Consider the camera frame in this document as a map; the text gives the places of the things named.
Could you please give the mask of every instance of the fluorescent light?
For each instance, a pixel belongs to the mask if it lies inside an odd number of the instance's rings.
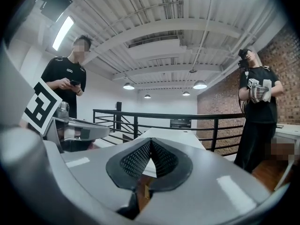
[[[70,17],[67,17],[65,20],[64,24],[60,28],[60,31],[58,32],[56,39],[52,45],[52,47],[57,51],[58,48],[60,47],[60,44],[62,40],[64,39],[65,35],[67,32],[70,30],[70,28],[73,26],[74,22]]]
[[[193,86],[194,89],[204,89],[204,88],[207,88],[207,85],[204,81],[197,81],[194,83],[194,86]]]
[[[127,89],[127,90],[133,90],[133,89],[135,89],[130,83],[125,83],[125,85],[124,85],[124,87],[123,88],[125,88],[125,89]]]

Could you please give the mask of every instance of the red brick wall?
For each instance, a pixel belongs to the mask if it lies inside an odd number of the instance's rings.
[[[300,125],[300,43],[297,35],[286,25],[258,53],[262,64],[272,67],[282,82],[285,94],[277,98],[278,123]],[[240,113],[238,102],[240,71],[237,70],[198,96],[198,114]],[[219,127],[242,125],[244,119],[220,120]],[[198,128],[212,128],[213,121],[198,121]],[[218,137],[241,134],[241,128],[220,130]],[[198,131],[200,138],[212,138],[212,131]],[[240,138],[218,140],[216,147],[238,143]],[[211,141],[202,142],[210,147]],[[225,154],[237,147],[219,149]]]

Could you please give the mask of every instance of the vr headset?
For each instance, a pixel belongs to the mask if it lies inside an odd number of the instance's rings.
[[[248,63],[248,60],[246,58],[246,55],[247,55],[248,51],[251,52],[251,50],[249,50],[247,48],[239,50],[239,56],[242,58],[242,60],[240,60],[239,63],[238,63],[239,68],[248,68],[249,67],[249,63]]]

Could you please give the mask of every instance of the sleeve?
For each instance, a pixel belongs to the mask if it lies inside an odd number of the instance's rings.
[[[41,78],[45,83],[54,81],[54,66],[55,66],[55,58],[51,59],[48,65],[46,66]]]
[[[241,88],[246,88],[248,85],[247,78],[245,72],[242,72],[240,75],[240,89]]]
[[[81,90],[83,92],[85,90],[85,84],[86,84],[86,71],[84,70],[84,75],[82,76],[82,79],[81,79]]]
[[[272,82],[279,81],[278,76],[273,72],[273,70],[270,69],[270,73],[271,73]]]

